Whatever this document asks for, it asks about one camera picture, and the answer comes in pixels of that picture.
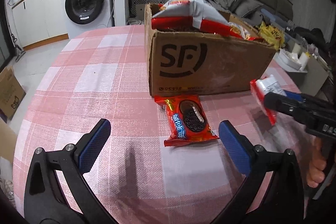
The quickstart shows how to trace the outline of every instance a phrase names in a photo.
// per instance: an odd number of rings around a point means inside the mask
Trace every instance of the sf logo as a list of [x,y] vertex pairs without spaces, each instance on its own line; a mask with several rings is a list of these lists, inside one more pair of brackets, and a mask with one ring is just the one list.
[[190,68],[186,68],[184,72],[179,73],[168,73],[164,71],[160,71],[160,76],[169,77],[169,78],[179,78],[188,75],[192,75],[203,65],[205,58],[207,56],[208,47],[205,43],[200,44],[200,53],[198,54],[198,46],[196,45],[184,45],[181,46],[179,53],[177,55],[170,54],[173,51],[177,51],[177,46],[174,44],[167,44],[162,46],[162,56],[167,59],[167,63],[161,62],[162,68],[172,67],[176,64],[176,56],[177,59],[177,68],[182,68],[185,60],[191,60],[192,66]]

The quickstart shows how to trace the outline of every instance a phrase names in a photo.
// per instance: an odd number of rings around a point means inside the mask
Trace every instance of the cardboard box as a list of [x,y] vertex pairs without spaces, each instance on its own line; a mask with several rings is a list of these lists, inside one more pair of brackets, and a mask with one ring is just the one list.
[[0,119],[0,156],[13,164],[17,135]]
[[[145,9],[145,44],[150,94],[182,93],[209,95],[250,89],[250,80],[265,72],[276,50],[266,41],[246,41],[200,32],[169,32],[152,29],[158,5]],[[242,25],[254,37],[252,27],[237,17],[222,13]]]
[[16,77],[13,67],[4,68],[0,73],[0,109],[11,119],[26,95]]

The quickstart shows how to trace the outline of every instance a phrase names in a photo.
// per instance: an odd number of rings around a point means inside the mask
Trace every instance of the red and white package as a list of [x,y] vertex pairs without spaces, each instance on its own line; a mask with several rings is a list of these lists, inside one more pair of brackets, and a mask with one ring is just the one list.
[[275,125],[277,122],[277,112],[264,107],[265,95],[269,92],[273,92],[287,96],[286,93],[273,75],[264,79],[252,80],[250,87],[253,97],[257,100],[265,115],[267,115],[271,125]]
[[218,139],[210,129],[197,95],[155,96],[154,100],[166,109],[171,135],[164,141],[165,146],[183,146]]
[[248,30],[228,22],[205,0],[169,0],[152,17],[152,29],[194,27],[202,32],[255,40]]

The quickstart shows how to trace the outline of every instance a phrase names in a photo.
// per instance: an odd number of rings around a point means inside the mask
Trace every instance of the white cabinet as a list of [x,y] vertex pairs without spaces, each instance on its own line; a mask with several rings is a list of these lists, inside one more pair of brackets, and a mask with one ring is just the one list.
[[13,9],[13,17],[15,21],[15,27],[17,30],[17,35],[20,40],[20,43],[23,47],[29,45],[29,27],[26,24],[28,19],[26,13],[26,5],[25,2],[21,2],[18,6]]
[[49,36],[56,37],[68,33],[64,23],[61,0],[42,0],[42,3]]
[[41,0],[25,0],[28,17],[26,18],[26,24],[29,26],[29,44],[49,38],[41,3]]
[[23,47],[66,34],[61,0],[25,0],[13,8],[17,34]]
[[25,0],[13,9],[15,27],[23,47],[49,38],[41,0]]

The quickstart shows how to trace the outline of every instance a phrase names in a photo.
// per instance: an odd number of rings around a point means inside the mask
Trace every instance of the human hand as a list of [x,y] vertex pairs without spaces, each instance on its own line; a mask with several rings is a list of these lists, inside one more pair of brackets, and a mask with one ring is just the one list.
[[323,170],[327,165],[327,161],[322,156],[321,148],[322,140],[320,138],[315,138],[312,160],[309,163],[309,170],[307,172],[307,184],[312,188],[318,187],[319,183],[323,182],[325,179]]

